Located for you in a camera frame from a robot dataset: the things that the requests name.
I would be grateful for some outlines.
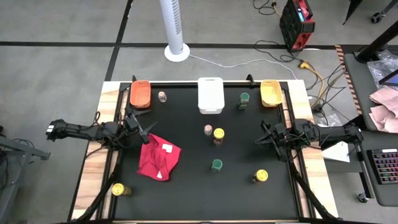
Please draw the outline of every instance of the computer keyboard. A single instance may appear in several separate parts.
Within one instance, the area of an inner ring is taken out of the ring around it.
[[[373,171],[379,184],[398,184],[398,150],[368,150]]]

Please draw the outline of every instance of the white container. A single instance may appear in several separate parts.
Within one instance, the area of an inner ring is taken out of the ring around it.
[[[221,78],[198,79],[198,107],[201,114],[219,114],[224,108],[224,85]]]

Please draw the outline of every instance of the yellow jar lid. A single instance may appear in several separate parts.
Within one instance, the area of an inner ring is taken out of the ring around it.
[[[265,170],[258,170],[256,172],[256,178],[258,181],[264,182],[268,179],[268,173]]]
[[[222,128],[217,128],[214,130],[214,138],[222,139],[224,137],[224,130]]]
[[[124,192],[123,184],[117,183],[117,184],[113,185],[113,187],[112,187],[112,194],[113,195],[120,196],[120,195],[123,194],[123,192]]]

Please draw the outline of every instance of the wooden table frame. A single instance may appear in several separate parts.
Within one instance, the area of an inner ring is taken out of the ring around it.
[[[280,80],[287,82],[290,96],[283,97],[283,109],[287,109],[288,103],[291,102],[290,107],[293,110],[294,118],[303,118],[313,121],[313,116],[308,102],[308,96],[305,89],[303,80]],[[196,83],[197,81],[169,81],[169,82],[151,82],[151,83]],[[224,82],[236,82],[246,83],[249,81],[224,81]],[[124,107],[127,102],[127,91],[119,94],[121,83],[127,82],[104,82],[101,98],[99,99],[97,111],[101,112],[101,117],[98,122],[114,121],[118,116],[115,112],[119,111],[124,116]],[[284,110],[285,123],[289,128],[290,125],[290,114],[288,110]],[[86,153],[90,153],[95,149],[99,148],[100,145],[97,142],[89,142]],[[101,149],[95,154],[92,154],[85,161],[83,161],[81,174],[78,180],[78,184],[73,196],[73,202],[71,205],[70,214],[68,221],[80,217],[85,210],[90,206],[94,198],[97,196],[104,184],[106,176],[109,176],[110,172],[114,168],[116,159],[118,158],[117,151],[109,151],[107,149]],[[326,171],[325,162],[323,160],[322,152],[318,149],[311,147],[303,148],[302,153],[295,159],[296,168],[300,173],[304,172],[304,179],[309,183],[309,186],[313,193],[317,196],[322,205],[335,217],[338,217],[337,209],[331,191],[328,174]],[[298,194],[300,196],[300,206],[303,217],[314,217],[311,215],[313,208],[309,209],[308,200],[301,189],[298,186]],[[103,204],[100,206],[101,213],[95,213],[91,219],[108,218],[109,209],[113,202],[111,201],[111,192],[108,191]],[[296,220],[257,220],[258,222],[294,222]],[[202,222],[202,221],[182,221],[182,222]]]

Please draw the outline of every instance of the concrete floor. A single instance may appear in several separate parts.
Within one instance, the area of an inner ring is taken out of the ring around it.
[[[349,1],[308,0],[317,22],[309,44],[368,44],[398,20],[394,8],[379,24],[369,17],[384,8],[385,1],[364,1],[345,26]],[[285,0],[277,0],[279,10]],[[0,6],[0,41],[115,42],[127,0],[4,0]],[[183,34],[188,43],[253,44],[259,39],[283,43],[277,15],[263,16],[250,0],[180,0]],[[135,0],[123,42],[166,42],[156,0]],[[398,38],[391,41],[398,44]],[[29,223],[64,222],[72,202],[87,142],[45,140],[49,122],[63,118],[71,123],[90,124],[113,49],[106,47],[0,47],[0,124],[10,138],[26,138],[37,148],[52,153],[50,160],[35,160],[26,173],[10,220]],[[163,49],[121,48],[112,80],[130,80],[132,75],[148,80],[196,80],[218,76],[225,80],[293,79],[280,65],[256,62],[236,68],[220,68],[195,58],[168,62]],[[274,55],[285,50],[270,50]],[[192,55],[234,65],[257,58],[272,60],[255,50],[192,49]],[[334,50],[304,50],[298,56],[309,61],[325,77],[340,64]],[[315,78],[285,63],[310,86]],[[341,78],[337,86],[347,86]],[[320,86],[308,94],[316,95]],[[330,102],[347,118],[356,109],[348,89]],[[326,115],[337,114],[325,107]],[[398,208],[380,207],[375,200],[358,203],[354,195],[363,191],[357,174],[330,174],[337,209],[346,220],[394,223]]]

